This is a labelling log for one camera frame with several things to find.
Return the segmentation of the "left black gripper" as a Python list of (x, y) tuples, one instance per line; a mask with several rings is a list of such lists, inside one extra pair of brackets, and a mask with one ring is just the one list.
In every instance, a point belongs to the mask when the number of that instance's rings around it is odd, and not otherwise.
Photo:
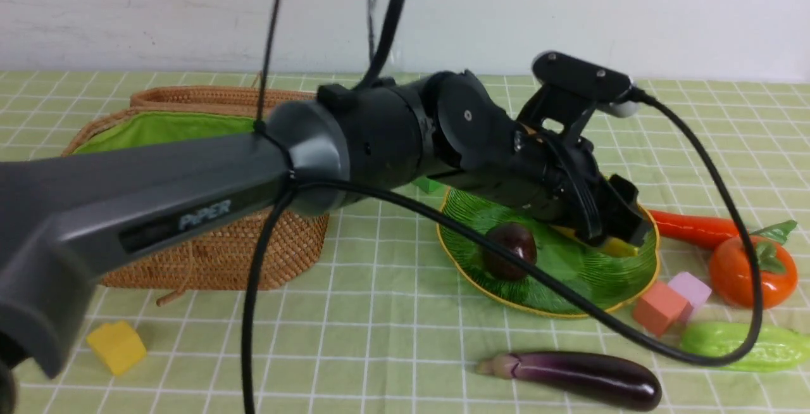
[(437, 157), (449, 165), (437, 175), (440, 182), (572, 229), (585, 244), (604, 244), (605, 230), (641, 247), (652, 230), (630, 180), (620, 175), (604, 180), (607, 210), (601, 216), (600, 181), (577, 171), (561, 143), (535, 137), (519, 123), (438, 123)]

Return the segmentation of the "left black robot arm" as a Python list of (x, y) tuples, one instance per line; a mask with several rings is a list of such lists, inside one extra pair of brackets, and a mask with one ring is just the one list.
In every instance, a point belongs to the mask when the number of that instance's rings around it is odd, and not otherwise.
[(2, 376), (63, 370), (104, 275), (278, 201), (281, 186), (343, 180), (392, 190), (428, 177), (567, 227), (589, 246), (642, 246), (637, 189), (606, 178), (580, 137), (632, 88), (546, 80), (518, 120), (472, 72), (276, 106), (257, 131), (2, 162)]

